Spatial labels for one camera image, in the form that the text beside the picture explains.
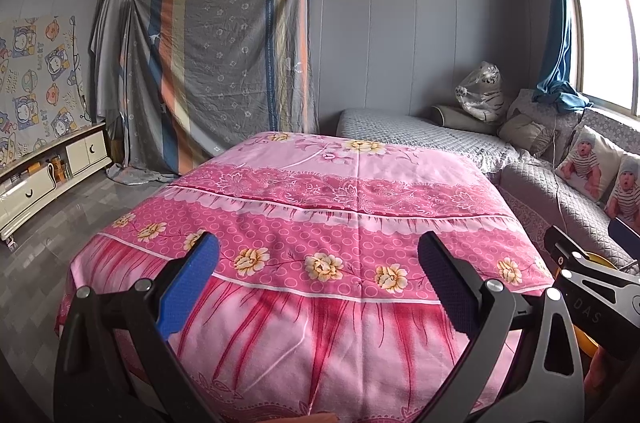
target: pillow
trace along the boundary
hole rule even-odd
[[[513,116],[514,110],[517,108],[537,124],[542,124],[547,129],[554,129],[556,131],[556,142],[549,144],[549,147],[542,155],[542,159],[550,161],[555,167],[564,159],[565,154],[571,147],[569,137],[572,135],[575,126],[580,122],[582,111],[558,114],[555,105],[532,102],[533,93],[533,89],[521,89],[518,98],[515,99],[509,108],[507,118]]]
[[[551,145],[553,129],[537,124],[518,109],[513,116],[498,129],[498,137],[511,145],[528,150],[536,158]]]
[[[625,152],[605,212],[640,232],[640,156]]]
[[[498,128],[498,124],[481,122],[466,114],[462,109],[450,106],[431,106],[431,119],[437,126],[482,134],[495,134],[495,130]]]
[[[584,126],[556,174],[594,202],[602,197],[618,173],[623,150]]]

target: shelf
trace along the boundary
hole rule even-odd
[[[61,196],[70,188],[76,186],[80,181],[88,178],[91,174],[98,172],[98,170],[110,165],[112,163],[111,158],[108,156],[106,158],[101,159],[100,161],[94,163],[93,165],[89,165],[89,167],[80,171],[78,174],[73,176],[72,178],[66,180],[64,183],[57,183],[56,188],[49,193],[45,194],[39,200],[37,200],[33,205],[31,205],[26,210],[23,210],[21,213],[16,215],[11,221],[6,223],[0,229],[0,239],[6,241],[9,237],[11,237],[12,233],[17,230],[20,226],[22,226],[28,219],[31,219],[36,213],[38,213],[41,209],[47,206],[50,202],[52,202],[56,197]]]
[[[61,138],[58,138],[54,142],[47,143],[47,145],[45,145],[42,148],[39,148],[38,150],[34,150],[33,152],[25,154],[20,159],[15,160],[11,164],[7,165],[6,167],[2,168],[2,170],[0,170],[0,182],[4,181],[7,177],[13,174],[16,169],[20,168],[23,165],[28,164],[28,162],[32,161],[33,159],[36,159],[38,156],[41,156],[42,154],[49,152],[50,150],[58,146],[66,145],[67,143],[72,142],[76,138],[78,139],[83,138],[84,136],[87,136],[92,132],[95,132],[97,130],[102,130],[102,127],[104,127],[104,122],[101,124],[95,124],[94,126],[82,127],[81,129],[75,130],[74,132],[70,132],[69,134],[62,136]]]

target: screw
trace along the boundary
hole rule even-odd
[[[548,288],[546,290],[546,296],[548,296],[551,300],[560,300],[562,298],[562,295],[556,288]]]
[[[76,291],[76,297],[87,298],[90,293],[91,293],[91,288],[89,286],[82,286],[78,288],[78,291]]]
[[[504,289],[504,284],[495,278],[491,278],[486,282],[486,286],[491,291],[495,291],[496,293],[502,291]]]
[[[151,282],[151,279],[149,279],[149,278],[140,278],[133,285],[133,288],[136,291],[145,292],[145,291],[149,291],[151,289],[152,284],[153,284],[153,282]]]

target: blue cloth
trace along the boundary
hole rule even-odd
[[[550,0],[545,53],[540,66],[540,78],[531,99],[555,104],[561,114],[581,111],[593,105],[569,83],[571,30],[569,0]]]

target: gray floor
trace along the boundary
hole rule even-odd
[[[0,243],[0,349],[50,416],[58,349],[53,328],[68,263],[94,233],[161,186],[128,187],[98,172],[22,225],[14,233],[14,253]]]

